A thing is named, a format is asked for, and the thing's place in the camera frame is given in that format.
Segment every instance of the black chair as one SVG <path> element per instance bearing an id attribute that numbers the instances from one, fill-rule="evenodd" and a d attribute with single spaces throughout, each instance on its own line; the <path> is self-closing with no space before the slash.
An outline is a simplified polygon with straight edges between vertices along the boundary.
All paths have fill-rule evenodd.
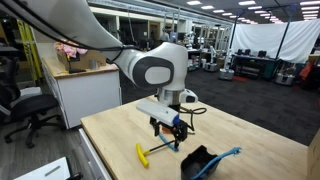
<path id="1" fill-rule="evenodd" d="M 13 84 L 16 74 L 19 70 L 19 58 L 15 57 L 12 60 L 7 57 L 2 57 L 2 63 L 6 65 L 4 72 L 0 73 L 1 84 Z"/>
<path id="2" fill-rule="evenodd" d="M 61 119 L 60 115 L 53 115 L 50 117 L 46 117 L 42 120 L 40 120 L 38 117 L 39 115 L 45 115 L 48 110 L 53 109 L 59 105 L 58 101 L 52 95 L 43 94 L 43 95 L 33 96 L 28 99 L 24 99 L 18 102 L 13 107 L 11 107 L 10 103 L 12 102 L 12 99 L 13 97 L 11 92 L 8 91 L 6 87 L 3 87 L 0 85 L 0 105 L 2 106 L 2 110 L 3 108 L 5 108 L 7 112 L 10 112 L 10 114 L 7 113 L 7 115 L 9 116 L 9 121 L 3 124 L 23 121 L 26 118 L 29 118 L 29 120 L 28 120 L 28 125 L 18 128 L 15 131 L 12 131 L 7 135 L 5 135 L 4 139 L 6 143 L 12 142 L 12 139 L 10 138 L 11 135 L 18 133 L 20 131 L 30 129 L 30 132 L 26 140 L 26 145 L 28 146 L 28 148 L 31 149 L 34 147 L 34 144 L 32 143 L 33 134 L 38 129 L 41 129 L 41 127 L 56 126 L 56 127 L 59 127 L 61 130 L 65 129 L 64 125 L 60 123 L 47 122 L 52 118 L 57 118 L 58 120 L 60 120 Z"/>

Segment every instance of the blue handle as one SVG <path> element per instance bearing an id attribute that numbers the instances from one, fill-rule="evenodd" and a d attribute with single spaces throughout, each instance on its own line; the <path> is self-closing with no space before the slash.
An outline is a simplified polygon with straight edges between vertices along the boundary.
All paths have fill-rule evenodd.
<path id="1" fill-rule="evenodd" d="M 212 159 L 203 169 L 201 169 L 201 171 L 197 175 L 193 176 L 191 179 L 192 180 L 198 179 L 212 164 L 216 163 L 220 159 L 225 158 L 226 156 L 229 156 L 231 154 L 234 154 L 234 155 L 239 154 L 240 151 L 241 151 L 240 147 L 234 147 L 230 151 L 220 154 L 219 156 Z"/>

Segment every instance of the ceiling light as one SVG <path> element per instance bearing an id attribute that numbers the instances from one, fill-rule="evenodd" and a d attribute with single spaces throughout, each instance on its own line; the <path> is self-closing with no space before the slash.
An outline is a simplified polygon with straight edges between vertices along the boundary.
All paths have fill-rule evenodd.
<path id="1" fill-rule="evenodd" d="M 312 16 L 318 16 L 318 14 L 304 14 L 303 17 L 312 17 Z"/>
<path id="2" fill-rule="evenodd" d="M 276 19 L 277 17 L 275 17 L 275 16 L 266 16 L 266 17 L 264 17 L 264 18 L 266 18 L 266 19 Z"/>
<path id="3" fill-rule="evenodd" d="M 256 14 L 262 14 L 262 13 L 267 13 L 267 11 L 254 11 Z"/>
<path id="4" fill-rule="evenodd" d="M 262 6 L 252 6 L 252 7 L 248 7 L 248 9 L 261 9 Z"/>
<path id="5" fill-rule="evenodd" d="M 304 19 L 317 19 L 317 17 L 304 17 Z"/>
<path id="6" fill-rule="evenodd" d="M 304 11 L 304 10 L 315 10 L 315 9 L 319 9 L 319 6 L 311 6 L 311 7 L 301 8 L 302 11 Z"/>
<path id="7" fill-rule="evenodd" d="M 213 6 L 202 6 L 201 9 L 213 9 Z"/>
<path id="8" fill-rule="evenodd" d="M 247 5 L 252 5 L 252 4 L 256 4 L 256 2 L 254 2 L 254 1 L 242 1 L 242 2 L 239 2 L 240 6 L 247 6 Z"/>
<path id="9" fill-rule="evenodd" d="M 214 12 L 214 13 L 223 13 L 224 10 L 222 10 L 222 9 L 220 9 L 220 10 L 214 10 L 213 12 Z"/>
<path id="10" fill-rule="evenodd" d="M 306 5 L 315 5 L 315 4 L 320 4 L 320 1 L 307 1 L 307 2 L 301 2 L 301 6 L 306 6 Z"/>
<path id="11" fill-rule="evenodd" d="M 302 14 L 313 14 L 318 13 L 319 11 L 303 11 Z"/>
<path id="12" fill-rule="evenodd" d="M 200 1 L 188 1 L 187 4 L 189 5 L 198 5 L 198 4 L 202 4 Z"/>
<path id="13" fill-rule="evenodd" d="M 223 13 L 222 16 L 231 16 L 232 13 Z"/>

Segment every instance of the yellow screwdriver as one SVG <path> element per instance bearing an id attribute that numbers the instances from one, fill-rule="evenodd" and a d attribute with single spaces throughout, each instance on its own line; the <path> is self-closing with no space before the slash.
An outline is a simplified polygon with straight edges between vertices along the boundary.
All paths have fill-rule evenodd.
<path id="1" fill-rule="evenodd" d="M 146 159 L 146 157 L 145 157 L 146 155 L 150 154 L 150 153 L 151 153 L 152 151 L 154 151 L 154 150 L 157 150 L 157 149 L 159 149 L 159 148 L 161 148 L 161 147 L 163 147 L 163 146 L 166 146 L 166 145 L 168 145 L 168 144 L 171 144 L 171 143 L 173 143 L 173 142 L 174 142 L 174 140 L 172 140 L 172 141 L 170 141 L 170 142 L 167 142 L 167 143 L 164 143 L 164 144 L 162 144 L 162 145 L 160 145 L 160 146 L 154 147 L 154 148 L 152 148 L 152 149 L 149 149 L 149 150 L 147 150 L 147 151 L 145 151 L 145 152 L 142 152 L 140 144 L 137 143 L 137 144 L 136 144 L 136 149 L 137 149 L 138 157 L 139 157 L 141 163 L 143 164 L 143 166 L 144 166 L 145 168 L 147 168 L 147 167 L 149 166 L 149 162 L 147 161 L 147 159 Z"/>

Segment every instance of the white curtain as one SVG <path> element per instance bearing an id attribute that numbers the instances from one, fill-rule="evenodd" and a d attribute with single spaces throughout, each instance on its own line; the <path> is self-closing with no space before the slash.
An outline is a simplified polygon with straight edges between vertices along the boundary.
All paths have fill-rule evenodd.
<path id="1" fill-rule="evenodd" d="M 236 27 L 231 50 L 251 49 L 251 52 L 267 51 L 275 58 L 286 29 L 284 24 L 239 24 Z M 320 34 L 320 19 L 297 21 L 289 25 L 279 58 L 292 63 L 304 63 L 308 59 Z"/>

